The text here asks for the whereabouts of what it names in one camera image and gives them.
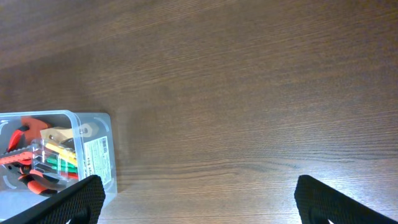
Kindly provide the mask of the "orange scraper wooden handle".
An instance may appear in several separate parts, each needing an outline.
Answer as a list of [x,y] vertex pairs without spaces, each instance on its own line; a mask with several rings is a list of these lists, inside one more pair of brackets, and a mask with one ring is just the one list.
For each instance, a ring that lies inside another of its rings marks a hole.
[[65,143],[74,138],[72,128],[51,126],[49,123],[32,117],[23,117],[22,126],[26,125],[30,129],[25,133],[24,144],[31,144],[34,140],[51,140],[56,143]]

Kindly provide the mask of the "orange black needle-nose pliers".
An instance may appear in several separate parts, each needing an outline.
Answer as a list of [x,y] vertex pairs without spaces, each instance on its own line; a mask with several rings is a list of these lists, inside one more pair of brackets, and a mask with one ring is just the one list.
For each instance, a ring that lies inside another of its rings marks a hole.
[[5,168],[17,175],[19,182],[22,182],[31,192],[44,197],[51,197],[58,193],[60,179],[56,179],[43,172],[32,169],[31,166],[14,162],[6,164]]

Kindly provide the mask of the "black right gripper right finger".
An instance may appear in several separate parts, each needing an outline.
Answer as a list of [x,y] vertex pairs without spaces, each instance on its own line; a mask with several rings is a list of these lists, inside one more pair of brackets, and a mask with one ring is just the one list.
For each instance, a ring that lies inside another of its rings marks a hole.
[[298,177],[294,198],[303,224],[397,224],[310,175]]

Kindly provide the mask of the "orange socket bit rail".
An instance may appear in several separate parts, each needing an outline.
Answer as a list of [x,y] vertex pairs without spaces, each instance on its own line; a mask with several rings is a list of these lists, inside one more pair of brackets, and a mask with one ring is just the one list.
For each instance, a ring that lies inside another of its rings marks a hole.
[[23,165],[31,165],[33,159],[32,149],[23,147],[10,152],[1,154],[1,165],[12,164],[18,162]]

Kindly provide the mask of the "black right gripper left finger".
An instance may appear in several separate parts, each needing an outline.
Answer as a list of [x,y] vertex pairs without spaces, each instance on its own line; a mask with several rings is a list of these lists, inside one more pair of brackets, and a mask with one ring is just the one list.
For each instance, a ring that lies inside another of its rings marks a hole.
[[3,224],[97,224],[106,194],[101,177],[91,175]]

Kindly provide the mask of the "red black side cutters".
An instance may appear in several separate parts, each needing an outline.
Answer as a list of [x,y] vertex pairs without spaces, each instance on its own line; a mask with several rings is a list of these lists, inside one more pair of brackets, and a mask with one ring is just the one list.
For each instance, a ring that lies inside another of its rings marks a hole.
[[16,129],[9,140],[8,147],[6,149],[6,152],[11,152],[16,149],[19,149],[21,144],[25,141],[25,133],[30,129],[30,127],[23,125]]

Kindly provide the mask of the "clear case of screwdrivers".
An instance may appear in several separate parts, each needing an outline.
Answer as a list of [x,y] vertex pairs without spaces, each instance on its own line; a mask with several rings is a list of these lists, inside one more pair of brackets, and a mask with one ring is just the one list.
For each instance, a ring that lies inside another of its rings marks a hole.
[[32,168],[47,177],[69,182],[78,180],[78,162],[73,149],[50,140],[32,141]]

